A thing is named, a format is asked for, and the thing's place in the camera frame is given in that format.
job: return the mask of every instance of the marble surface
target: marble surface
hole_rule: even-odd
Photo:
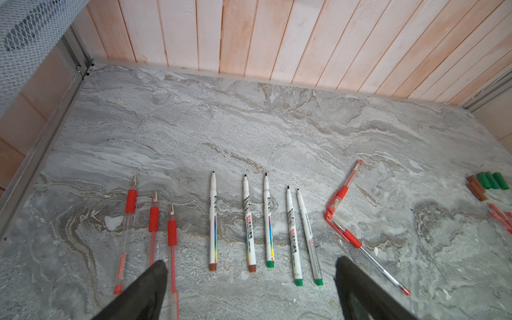
[[[404,296],[323,220],[356,160],[340,219],[412,295]],[[219,267],[208,271],[208,195],[217,173]],[[139,197],[126,275],[145,268],[150,194],[174,203],[182,319],[341,319],[332,280],[350,256],[419,319],[511,319],[512,236],[464,186],[512,156],[464,110],[254,82],[97,65],[0,256],[1,319],[91,318],[113,298],[132,175]],[[276,263],[267,269],[263,175]],[[247,269],[242,177],[252,196],[257,267]],[[304,287],[293,284],[285,189],[310,212],[323,287],[297,219]],[[295,208],[297,203],[293,194]],[[512,209],[510,191],[487,196]],[[166,260],[164,223],[158,257]],[[166,303],[161,319],[166,319]]]

